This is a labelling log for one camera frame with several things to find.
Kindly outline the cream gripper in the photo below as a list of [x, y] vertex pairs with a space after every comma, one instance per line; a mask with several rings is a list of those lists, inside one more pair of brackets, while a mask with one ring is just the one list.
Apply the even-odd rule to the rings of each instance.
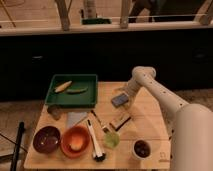
[[124, 106], [126, 109], [130, 108], [134, 104], [135, 98], [139, 90], [139, 86], [131, 85], [130, 83], [126, 83], [122, 87], [118, 88], [116, 90], [117, 95], [125, 93], [129, 98], [129, 101], [121, 106]]

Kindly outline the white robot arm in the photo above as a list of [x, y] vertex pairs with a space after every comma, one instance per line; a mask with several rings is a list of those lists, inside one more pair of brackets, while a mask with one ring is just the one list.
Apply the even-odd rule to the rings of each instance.
[[213, 171], [213, 111], [185, 101], [155, 77], [153, 67], [136, 66], [122, 90], [133, 100], [144, 87], [169, 113], [174, 130], [170, 171]]

